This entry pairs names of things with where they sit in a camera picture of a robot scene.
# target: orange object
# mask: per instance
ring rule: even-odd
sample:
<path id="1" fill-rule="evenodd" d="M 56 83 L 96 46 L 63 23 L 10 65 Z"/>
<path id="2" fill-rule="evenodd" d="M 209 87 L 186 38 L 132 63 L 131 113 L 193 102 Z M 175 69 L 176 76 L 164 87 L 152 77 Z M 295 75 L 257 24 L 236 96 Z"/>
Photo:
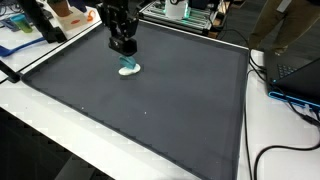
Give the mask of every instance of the orange object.
<path id="1" fill-rule="evenodd" d="M 94 10 L 90 10 L 89 13 L 88 13 L 87 21 L 90 22 L 90 21 L 92 21 L 95 17 L 96 17 L 96 12 L 94 12 Z"/>

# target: laptop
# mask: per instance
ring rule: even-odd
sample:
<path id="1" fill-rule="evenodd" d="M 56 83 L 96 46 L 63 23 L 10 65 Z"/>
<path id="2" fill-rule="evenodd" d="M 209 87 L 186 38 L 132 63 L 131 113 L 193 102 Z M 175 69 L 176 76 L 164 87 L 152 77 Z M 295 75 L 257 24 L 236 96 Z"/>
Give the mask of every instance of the laptop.
<path id="1" fill-rule="evenodd" d="M 284 93 L 294 105 L 320 108 L 320 59 L 310 61 L 266 52 L 264 61 L 270 97 L 286 102 Z"/>

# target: white table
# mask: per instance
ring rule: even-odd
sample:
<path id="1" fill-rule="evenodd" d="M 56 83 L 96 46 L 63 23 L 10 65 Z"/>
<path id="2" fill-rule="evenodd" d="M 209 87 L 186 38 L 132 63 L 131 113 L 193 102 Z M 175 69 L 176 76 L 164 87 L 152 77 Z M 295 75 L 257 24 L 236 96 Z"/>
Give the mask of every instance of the white table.
<path id="1" fill-rule="evenodd" d="M 45 9 L 52 12 L 51 8 L 48 5 L 45 5 Z M 65 35 L 68 40 L 75 41 L 77 39 L 75 38 L 75 36 L 77 36 L 79 33 L 84 31 L 85 29 L 90 28 L 92 25 L 100 21 L 100 17 L 96 9 L 91 7 L 87 7 L 87 9 L 88 11 L 86 15 L 90 10 L 94 10 L 96 12 L 96 18 L 94 18 L 93 21 L 89 22 L 84 26 L 65 32 Z M 51 19 L 50 22 L 54 27 L 60 26 L 59 23 L 54 18 Z M 33 32 L 29 34 L 23 33 L 22 31 L 12 32 L 8 28 L 0 29 L 0 45 L 9 49 L 13 49 L 24 43 L 38 39 L 40 37 L 42 37 L 41 33 L 34 26 L 33 26 Z M 59 44 L 57 42 L 48 44 L 46 41 L 43 41 L 35 45 L 32 45 L 30 47 L 27 47 L 21 51 L 18 51 L 17 53 L 9 57 L 4 57 L 4 58 L 0 57 L 0 60 L 3 61 L 11 69 L 17 72 L 22 68 L 24 68 L 25 66 L 29 65 L 30 63 L 34 62 L 38 58 L 42 57 L 46 53 L 54 50 L 55 48 L 61 45 L 62 44 Z M 0 71 L 0 82 L 6 78 L 7 78 L 7 75 Z"/>
<path id="2" fill-rule="evenodd" d="M 32 67 L 53 54 L 48 54 Z M 252 55 L 261 63 L 262 53 L 253 51 Z M 281 144 L 309 147 L 318 141 L 316 128 L 300 120 L 284 103 L 268 98 L 265 85 L 255 74 L 251 74 L 248 80 L 247 104 L 252 164 L 256 154 L 266 146 Z M 0 106 L 117 180 L 198 179 L 141 145 L 22 82 L 12 84 L 6 81 L 0 85 Z M 242 135 L 238 180 L 249 179 L 245 152 Z M 319 179 L 319 157 L 320 150 L 268 152 L 260 163 L 259 179 Z"/>

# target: black fabric surface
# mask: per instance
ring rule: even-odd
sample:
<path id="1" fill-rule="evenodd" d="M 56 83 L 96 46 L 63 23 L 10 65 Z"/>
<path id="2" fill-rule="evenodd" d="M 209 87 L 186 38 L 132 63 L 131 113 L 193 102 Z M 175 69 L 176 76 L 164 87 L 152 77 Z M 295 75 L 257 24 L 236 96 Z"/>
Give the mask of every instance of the black fabric surface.
<path id="1" fill-rule="evenodd" d="M 235 180 L 247 50 L 140 22 L 142 71 L 123 78 L 109 34 L 99 26 L 23 81 L 200 178 Z"/>

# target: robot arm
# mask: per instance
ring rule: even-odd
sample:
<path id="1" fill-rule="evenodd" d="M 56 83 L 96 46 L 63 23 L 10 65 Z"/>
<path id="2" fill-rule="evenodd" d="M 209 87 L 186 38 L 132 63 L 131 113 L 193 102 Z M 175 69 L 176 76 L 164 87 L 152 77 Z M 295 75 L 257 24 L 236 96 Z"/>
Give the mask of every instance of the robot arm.
<path id="1" fill-rule="evenodd" d="M 136 34 L 139 19 L 128 10 L 128 0 L 102 0 L 97 5 L 102 22 L 111 31 L 109 47 L 124 56 L 137 52 Z"/>

